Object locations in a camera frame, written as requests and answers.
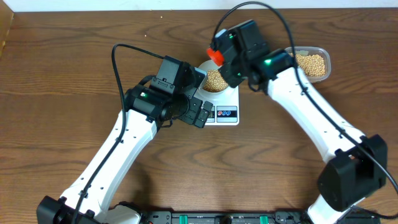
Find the red plastic measuring scoop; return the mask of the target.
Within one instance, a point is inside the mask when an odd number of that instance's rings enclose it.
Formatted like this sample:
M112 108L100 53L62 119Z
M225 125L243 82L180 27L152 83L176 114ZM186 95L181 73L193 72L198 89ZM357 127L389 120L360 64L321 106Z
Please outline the red plastic measuring scoop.
M209 47L207 48L206 53L217 66L220 67L224 64L224 57L219 50L213 50L211 47Z

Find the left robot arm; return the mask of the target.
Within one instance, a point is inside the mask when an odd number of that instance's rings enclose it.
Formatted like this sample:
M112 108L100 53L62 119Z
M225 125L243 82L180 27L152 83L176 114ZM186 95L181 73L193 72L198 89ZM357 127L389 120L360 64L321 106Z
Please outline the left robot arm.
M212 103L194 96L196 88L156 89L138 84L124 96L124 109L88 167L59 199L46 196L37 207L39 223L140 223L129 205L110 203L123 178L163 123L179 119L203 128Z

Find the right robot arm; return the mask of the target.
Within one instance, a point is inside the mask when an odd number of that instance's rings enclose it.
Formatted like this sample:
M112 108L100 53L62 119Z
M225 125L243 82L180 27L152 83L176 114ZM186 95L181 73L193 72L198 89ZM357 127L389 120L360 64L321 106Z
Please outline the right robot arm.
M281 105L318 149L325 168L319 197L307 210L312 223L336 223L384 187L387 144L353 127L316 91L292 52L270 50L257 24L246 21L216 30L208 55L231 87L247 80Z

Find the grey round bowl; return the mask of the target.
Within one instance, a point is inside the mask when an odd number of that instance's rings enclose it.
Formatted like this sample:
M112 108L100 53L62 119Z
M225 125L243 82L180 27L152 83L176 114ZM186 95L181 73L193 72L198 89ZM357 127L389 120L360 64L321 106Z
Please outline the grey round bowl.
M205 84L198 90L199 94L202 95L220 95L220 94L232 94L235 88L230 87L224 78L221 76L219 66L217 66L212 60L203 62L199 69L206 72Z

